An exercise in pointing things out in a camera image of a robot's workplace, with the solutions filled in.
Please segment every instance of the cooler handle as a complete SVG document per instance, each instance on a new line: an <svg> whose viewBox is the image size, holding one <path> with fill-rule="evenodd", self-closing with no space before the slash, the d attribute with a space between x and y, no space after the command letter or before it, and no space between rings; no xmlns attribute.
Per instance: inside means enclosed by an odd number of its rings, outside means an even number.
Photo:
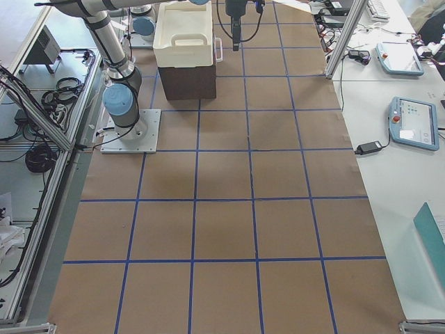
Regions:
<svg viewBox="0 0 445 334"><path fill-rule="evenodd" d="M203 33L176 33L172 36L172 45L176 47L178 40L201 40L202 44L207 45L207 37Z"/></svg>
<svg viewBox="0 0 445 334"><path fill-rule="evenodd" d="M219 63L221 61L223 61L223 40L221 40L221 38L219 37L215 37L215 49L218 50L217 44L219 43L220 47L220 55L221 57L218 58L218 52L216 52L216 62Z"/></svg>

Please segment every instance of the table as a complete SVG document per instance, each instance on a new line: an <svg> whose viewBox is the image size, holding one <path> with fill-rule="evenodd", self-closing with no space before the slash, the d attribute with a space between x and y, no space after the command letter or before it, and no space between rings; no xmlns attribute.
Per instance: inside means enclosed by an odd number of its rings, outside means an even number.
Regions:
<svg viewBox="0 0 445 334"><path fill-rule="evenodd" d="M29 50L33 46L51 10L50 6L35 7L34 0L3 1L0 31L8 38L2 39L0 62L2 66L17 74ZM0 101L4 96L0 88Z"/></svg>
<svg viewBox="0 0 445 334"><path fill-rule="evenodd" d="M390 31L413 32L396 1L384 1ZM363 15L361 22L369 20ZM345 59L343 68L344 118L353 146L388 141L387 113L394 96L408 97L437 106L439 126L445 125L445 84L433 65L423 64L421 77L386 74L375 59L377 42L400 36L375 30L356 34L350 46L366 44L374 59L368 66ZM341 100L341 65L334 86ZM437 152L391 143L375 155L358 157L358 164L378 225L400 302L407 319L445 319L445 291L417 234L413 218L424 202L434 215L445 215L445 141Z"/></svg>

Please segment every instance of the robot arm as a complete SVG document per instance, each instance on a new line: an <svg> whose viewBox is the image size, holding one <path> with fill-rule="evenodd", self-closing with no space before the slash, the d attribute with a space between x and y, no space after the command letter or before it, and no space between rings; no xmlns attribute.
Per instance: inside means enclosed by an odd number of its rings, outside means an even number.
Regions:
<svg viewBox="0 0 445 334"><path fill-rule="evenodd" d="M108 66L108 75L115 85L107 88L102 101L110 113L116 129L129 135L141 133L139 124L138 93L142 83L139 70L127 58L111 24L108 10L128 7L140 7L169 0L49 0L49 3L37 3L36 6L54 6L62 13L81 17L91 33L95 44ZM194 4L205 4L209 0L191 0ZM226 0L226 13L232 17L234 43L239 44L241 36L241 16L245 14L247 0Z"/></svg>

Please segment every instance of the brown box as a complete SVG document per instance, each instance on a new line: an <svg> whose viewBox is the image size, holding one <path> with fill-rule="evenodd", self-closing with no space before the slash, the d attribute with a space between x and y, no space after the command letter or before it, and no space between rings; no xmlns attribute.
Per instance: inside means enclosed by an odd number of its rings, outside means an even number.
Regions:
<svg viewBox="0 0 445 334"><path fill-rule="evenodd" d="M167 100L216 98L216 62L212 66L158 67Z"/></svg>

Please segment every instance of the green folder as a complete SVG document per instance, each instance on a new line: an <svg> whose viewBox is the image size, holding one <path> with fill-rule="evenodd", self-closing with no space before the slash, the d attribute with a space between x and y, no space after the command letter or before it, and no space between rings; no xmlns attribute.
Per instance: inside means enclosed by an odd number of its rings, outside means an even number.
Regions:
<svg viewBox="0 0 445 334"><path fill-rule="evenodd" d="M417 213L414 224L430 256L437 277L445 288L445 243L427 203L424 203Z"/></svg>

